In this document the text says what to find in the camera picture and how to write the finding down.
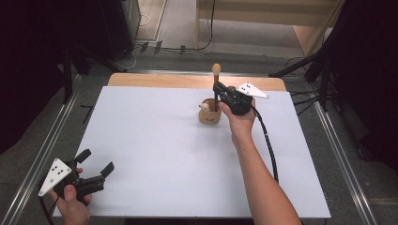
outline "forearm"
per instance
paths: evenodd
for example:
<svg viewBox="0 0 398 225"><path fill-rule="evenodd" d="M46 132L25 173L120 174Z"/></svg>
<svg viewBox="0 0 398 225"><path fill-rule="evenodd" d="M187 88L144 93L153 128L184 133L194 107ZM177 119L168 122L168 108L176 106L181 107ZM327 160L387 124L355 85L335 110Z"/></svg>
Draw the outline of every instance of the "forearm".
<svg viewBox="0 0 398 225"><path fill-rule="evenodd" d="M301 224L291 202L269 173L252 138L235 144L254 223Z"/></svg>

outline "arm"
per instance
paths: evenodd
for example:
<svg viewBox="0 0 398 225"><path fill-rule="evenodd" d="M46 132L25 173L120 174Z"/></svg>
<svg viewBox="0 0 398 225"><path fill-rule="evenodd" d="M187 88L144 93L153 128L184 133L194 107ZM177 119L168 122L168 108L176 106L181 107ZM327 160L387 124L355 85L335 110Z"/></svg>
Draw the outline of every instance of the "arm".
<svg viewBox="0 0 398 225"><path fill-rule="evenodd" d="M224 103L220 109L229 119L232 142L237 149L253 221L263 224L301 224L292 203L273 179L252 138L253 111L236 116Z"/></svg>

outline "wrist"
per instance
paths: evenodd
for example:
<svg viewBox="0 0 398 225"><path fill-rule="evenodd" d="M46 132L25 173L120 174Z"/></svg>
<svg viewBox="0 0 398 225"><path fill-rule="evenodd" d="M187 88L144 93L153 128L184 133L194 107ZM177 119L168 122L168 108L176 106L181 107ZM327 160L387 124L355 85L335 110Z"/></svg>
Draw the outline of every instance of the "wrist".
<svg viewBox="0 0 398 225"><path fill-rule="evenodd" d="M232 139L232 142L238 152L245 152L247 149L252 149L254 146L252 135L235 137Z"/></svg>

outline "floor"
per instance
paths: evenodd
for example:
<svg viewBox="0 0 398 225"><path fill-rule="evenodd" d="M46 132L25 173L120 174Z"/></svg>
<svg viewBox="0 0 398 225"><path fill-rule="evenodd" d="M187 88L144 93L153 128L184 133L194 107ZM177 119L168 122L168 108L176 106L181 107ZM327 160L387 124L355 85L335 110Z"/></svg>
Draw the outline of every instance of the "floor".
<svg viewBox="0 0 398 225"><path fill-rule="evenodd" d="M193 26L192 15L194 12L194 0L168 0L166 7L164 1L140 1L142 2L142 14L151 18L150 22L142 19L141 31L151 23L159 24L159 30L142 34L142 41L162 40L162 47L179 48L186 45L193 47ZM144 7L145 3L154 3ZM150 13L158 13L158 18ZM208 42L207 21L201 21L201 46ZM222 64L222 72L225 74L240 74L244 76L264 76L279 71L292 65L302 57L299 43L295 37L292 27L271 24L250 24L241 22L215 22L213 29L214 37L209 45L208 52L200 54L179 54L165 52L154 54L153 49L146 52L135 52L125 59L117 62L123 67L129 67L128 71L139 70L180 70L200 71L207 73L211 71L214 62ZM13 215L16 220L8 223L3 220L2 224L45 224L46 220L38 205L35 180L28 188L21 188L26 175L37 168L33 168L35 158L41 154L43 149L49 153L41 163L39 174L43 174L45 168L50 167L53 158L74 158L79 147L81 138L84 135L87 122L88 109L82 105L94 106L102 86L109 81L112 71L96 63L92 63L89 76L76 76L75 92L76 98L70 102L70 108L62 105L63 91L60 90L49 102L43 112L37 117L32 126L26 131L21 140L11 149L0 155L0 220L5 215ZM294 92L309 91L310 86L303 81L302 75L305 69L294 71L293 74L283 77L288 91ZM293 96L294 102L307 100L310 94ZM307 104L297 106L298 113L305 109ZM47 139L52 131L54 121L59 121L58 114L67 111L69 116L59 124L62 129L56 133L54 142ZM319 111L316 104L303 112L299 117L304 136L309 145L314 166L318 172L319 180L324 189L325 196L331 212L331 218L305 219L305 224L395 224L398 220L398 178L396 173L383 163L378 161L364 161L359 158L358 148L352 139L349 128L344 119L338 114L333 106L329 105L328 116L333 121L334 128L338 133L340 144L344 147L344 153L350 163L350 167L363 191L375 220L378 223L365 222L360 213L359 206L353 200L353 192L347 184L344 176L344 168L336 159L336 152L330 144L326 135L324 125L319 119ZM21 211L8 211L12 201L20 195ZM47 205L52 202L46 199ZM55 224L61 224L59 218L54 219ZM125 224L122 218L93 217L92 224ZM224 224L227 221L190 220L194 224ZM131 220L130 224L167 224L162 220L151 221L147 219Z"/></svg>

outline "black stand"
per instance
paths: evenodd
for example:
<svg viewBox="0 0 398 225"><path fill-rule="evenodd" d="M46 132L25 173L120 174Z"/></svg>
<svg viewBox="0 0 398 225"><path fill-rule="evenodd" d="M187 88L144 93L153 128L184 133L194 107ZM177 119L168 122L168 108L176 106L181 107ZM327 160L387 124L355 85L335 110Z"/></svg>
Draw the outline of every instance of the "black stand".
<svg viewBox="0 0 398 225"><path fill-rule="evenodd" d="M113 72L126 72L119 67L103 59L101 56L93 53L83 46L79 46L74 41L73 29L69 24L69 16L72 15L73 7L69 2L61 1L44 1L43 7L48 13L49 20L53 21L51 29L57 35L59 44L61 46L63 75L65 82L65 95L63 103L66 104L72 93L72 78L71 78L71 64L73 64L79 74L88 75L90 66L86 61L86 57L92 58L103 64Z"/></svg>
<svg viewBox="0 0 398 225"><path fill-rule="evenodd" d="M322 45L322 47L314 54L300 60L296 64L283 69L279 72L269 74L269 77L272 78L281 78L282 76L310 64L307 72L304 75L304 78L307 82L315 82L317 77L322 73L322 81L321 81L321 88L319 93L319 102L326 112L326 95L328 91L328 83L330 79L330 74L332 73L332 62L331 62L331 50L333 46L338 44L338 39L342 38L343 30L347 21L351 19L353 16L353 12L357 7L358 1L345 1L342 7L341 14L330 33L328 39Z"/></svg>
<svg viewBox="0 0 398 225"><path fill-rule="evenodd" d="M89 51L88 49L78 46L76 44L66 45L63 52L63 66L64 66L64 81L65 81L65 95L63 103L66 104L72 95L72 74L71 74L71 62L76 67L79 74L88 75L90 66L85 60L85 56L90 57L99 63L103 64L113 72L126 72L126 70L120 70L115 65L106 61L102 57Z"/></svg>

